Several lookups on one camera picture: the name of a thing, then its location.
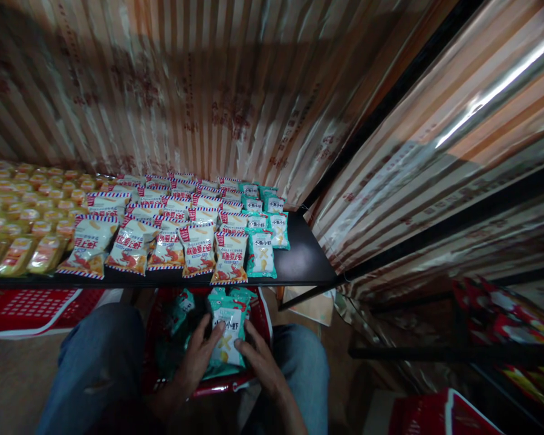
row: red basket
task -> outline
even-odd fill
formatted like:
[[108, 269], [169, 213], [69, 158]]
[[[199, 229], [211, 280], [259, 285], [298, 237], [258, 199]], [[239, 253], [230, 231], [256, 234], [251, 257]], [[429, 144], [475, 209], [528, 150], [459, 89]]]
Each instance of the red basket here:
[[38, 335], [76, 326], [105, 289], [0, 290], [0, 337]]
[[[272, 343], [272, 324], [268, 313], [268, 306], [262, 296], [262, 291], [259, 287], [248, 287], [258, 295], [258, 299], [250, 303], [251, 314], [250, 321], [254, 324], [256, 330], [262, 338], [271, 345]], [[197, 288], [188, 289], [191, 293], [207, 297], [212, 291], [212, 288]], [[155, 360], [155, 341], [158, 336], [164, 335], [167, 332], [163, 329], [161, 322], [161, 304], [165, 301], [174, 300], [182, 289], [177, 288], [160, 288], [157, 293], [153, 308], [147, 322], [147, 337], [145, 340], [145, 359], [143, 362], [143, 379], [142, 389], [143, 394], [152, 394], [167, 384], [168, 380], [158, 376], [157, 362]], [[240, 388], [247, 387], [256, 377], [250, 369], [242, 373], [230, 376], [221, 376], [219, 378], [208, 379], [199, 384], [199, 387], [193, 393], [193, 397], [205, 396], [214, 393], [222, 393], [225, 391], [237, 391]]]

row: finger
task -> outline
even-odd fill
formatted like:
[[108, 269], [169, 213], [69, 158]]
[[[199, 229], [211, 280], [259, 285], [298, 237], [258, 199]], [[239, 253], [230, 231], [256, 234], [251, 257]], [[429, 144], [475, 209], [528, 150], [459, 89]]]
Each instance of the finger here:
[[201, 318], [198, 327], [195, 329], [195, 331], [193, 331], [192, 338], [189, 343], [190, 346], [199, 347], [201, 343], [203, 343], [207, 325], [210, 323], [210, 317], [210, 314], [205, 314]]

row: knee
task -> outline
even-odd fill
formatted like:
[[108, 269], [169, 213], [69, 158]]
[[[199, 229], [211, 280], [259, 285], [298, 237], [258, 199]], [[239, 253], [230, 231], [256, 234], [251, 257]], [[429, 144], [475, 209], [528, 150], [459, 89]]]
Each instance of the knee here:
[[290, 323], [282, 327], [278, 339], [286, 341], [288, 351], [294, 357], [296, 370], [329, 378], [330, 369], [325, 348], [314, 332], [305, 326]]

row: black shelf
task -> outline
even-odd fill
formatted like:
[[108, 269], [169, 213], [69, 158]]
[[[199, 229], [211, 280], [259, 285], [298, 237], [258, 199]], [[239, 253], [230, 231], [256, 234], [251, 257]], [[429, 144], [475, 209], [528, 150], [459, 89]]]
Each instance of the black shelf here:
[[[278, 275], [272, 278], [250, 278], [243, 286], [314, 286], [333, 282], [337, 275], [318, 241], [302, 216], [288, 214], [288, 240], [291, 249], [274, 250]], [[145, 277], [105, 268], [105, 279], [96, 280], [76, 275], [55, 274], [53, 277], [29, 276], [0, 279], [0, 289], [7, 288], [143, 288], [210, 285], [212, 274], [191, 279], [181, 277], [181, 270], [147, 272]]]

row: striped curtain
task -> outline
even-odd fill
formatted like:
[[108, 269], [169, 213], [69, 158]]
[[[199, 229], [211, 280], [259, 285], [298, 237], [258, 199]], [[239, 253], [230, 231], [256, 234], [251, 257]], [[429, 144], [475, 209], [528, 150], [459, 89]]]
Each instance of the striped curtain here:
[[456, 0], [0, 0], [0, 158], [292, 208]]
[[[542, 167], [544, 1], [490, 1], [308, 217], [340, 272]], [[440, 276], [492, 278], [542, 265], [544, 198], [537, 198], [340, 290], [382, 303]]]

